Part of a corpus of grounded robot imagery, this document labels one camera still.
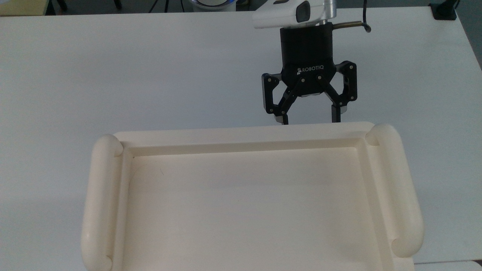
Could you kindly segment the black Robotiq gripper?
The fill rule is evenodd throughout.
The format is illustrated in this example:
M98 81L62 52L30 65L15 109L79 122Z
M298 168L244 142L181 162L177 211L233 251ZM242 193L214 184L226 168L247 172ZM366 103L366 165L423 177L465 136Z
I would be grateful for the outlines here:
M357 66L351 61L334 64L333 24L282 28L279 30L282 48L282 74L262 75L263 103L267 114L276 122L288 125L288 111L297 97L325 93L331 100L331 122L341 122L349 102L357 99ZM341 94L332 87L331 80L343 76ZM279 103L273 100L273 91L280 82L287 86Z

